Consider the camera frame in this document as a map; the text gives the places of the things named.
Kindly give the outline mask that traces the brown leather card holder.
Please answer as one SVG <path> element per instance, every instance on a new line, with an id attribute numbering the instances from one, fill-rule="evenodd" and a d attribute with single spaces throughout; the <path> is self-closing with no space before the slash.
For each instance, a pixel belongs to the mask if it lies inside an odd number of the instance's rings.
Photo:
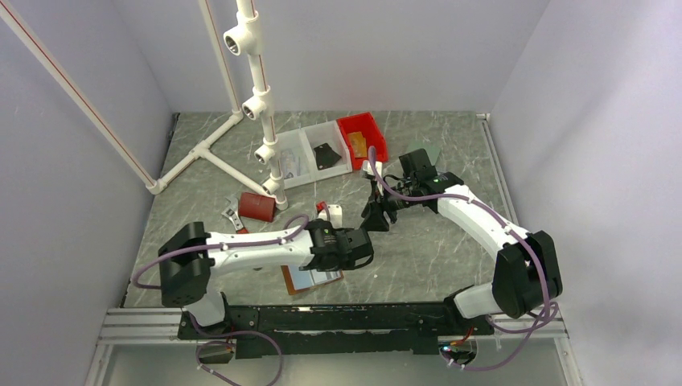
<path id="1" fill-rule="evenodd" d="M 343 280 L 342 271 L 320 272 L 316 270 L 299 270 L 296 266 L 291 265 L 282 266 L 281 271 L 287 293 L 290 296 Z"/>

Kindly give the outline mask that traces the black card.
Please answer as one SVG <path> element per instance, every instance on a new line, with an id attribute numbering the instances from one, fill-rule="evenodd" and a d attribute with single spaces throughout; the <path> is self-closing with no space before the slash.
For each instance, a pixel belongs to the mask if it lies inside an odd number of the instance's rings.
<path id="1" fill-rule="evenodd" d="M 318 170 L 332 168 L 342 159 L 341 155 L 334 151 L 328 143 L 316 146 L 313 151 Z"/>

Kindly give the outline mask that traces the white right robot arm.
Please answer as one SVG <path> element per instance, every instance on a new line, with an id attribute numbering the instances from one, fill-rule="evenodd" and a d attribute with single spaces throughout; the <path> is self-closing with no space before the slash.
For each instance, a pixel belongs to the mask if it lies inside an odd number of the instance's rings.
<path id="1" fill-rule="evenodd" d="M 387 232 L 399 210 L 421 205 L 452 221 L 487 251 L 495 263 L 493 278 L 454 293 L 443 312 L 446 329 L 461 334 L 476 317 L 505 314 L 519 318 L 536 308 L 539 325 L 557 313 L 555 302 L 563 290 L 552 237 L 530 232 L 504 218 L 481 201 L 456 175 L 437 172 L 423 149 L 399 157 L 403 175 L 391 187 L 382 175 L 376 149 L 368 148 L 363 170 L 372 193 L 362 213 L 362 228 Z"/>

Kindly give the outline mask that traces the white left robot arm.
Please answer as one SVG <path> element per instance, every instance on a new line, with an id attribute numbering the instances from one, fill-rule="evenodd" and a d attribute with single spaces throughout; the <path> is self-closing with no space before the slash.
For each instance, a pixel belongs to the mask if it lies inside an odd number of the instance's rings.
<path id="1" fill-rule="evenodd" d="M 311 220 L 278 232 L 208 232 L 189 223 L 159 250 L 161 303 L 183 308 L 212 338 L 229 331 L 232 317 L 224 294 L 212 279 L 238 270 L 292 265 L 301 271 L 360 269 L 373 260 L 374 249 L 362 228 L 334 228 Z"/>

